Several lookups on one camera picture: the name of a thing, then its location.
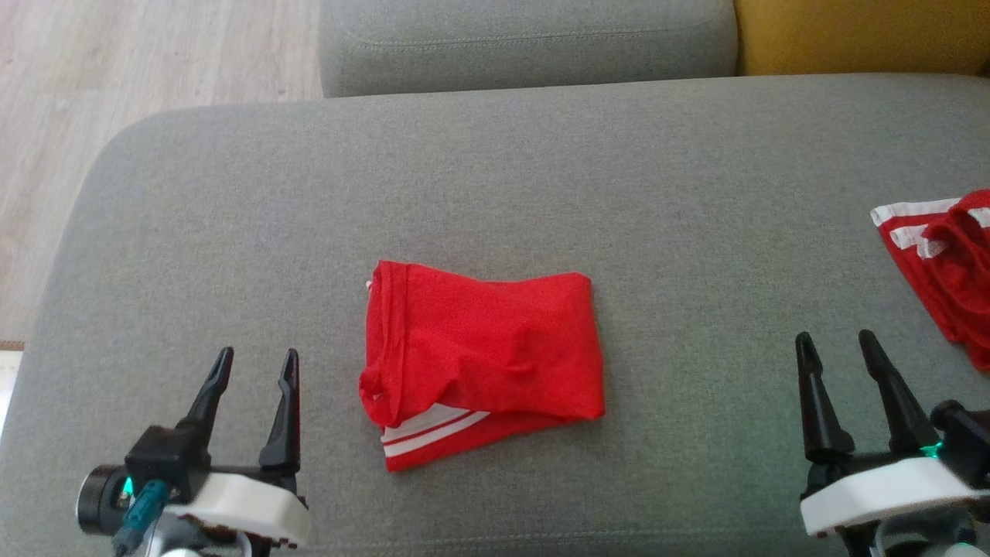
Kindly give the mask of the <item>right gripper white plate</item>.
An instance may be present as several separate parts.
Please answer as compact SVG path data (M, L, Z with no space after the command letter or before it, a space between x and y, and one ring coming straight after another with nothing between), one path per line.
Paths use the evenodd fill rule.
M881 396L890 452L919 455L852 454L855 441L839 424L812 336L796 335L804 455L811 465L801 496L807 535L954 538L972 528L972 512L988 498L988 451L937 449L940 435L876 335L860 331L859 346Z

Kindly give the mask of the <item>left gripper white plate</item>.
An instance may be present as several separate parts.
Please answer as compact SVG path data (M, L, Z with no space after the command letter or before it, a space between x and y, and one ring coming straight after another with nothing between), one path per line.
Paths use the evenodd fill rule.
M232 376L234 348L224 347L193 405L176 428L206 451L220 398ZM282 393L268 443L258 464L263 470L298 473L301 466L299 354L287 351L277 381ZM211 472L189 503L164 507L166 550L270 550L308 544L310 511L293 491L251 479L243 473Z

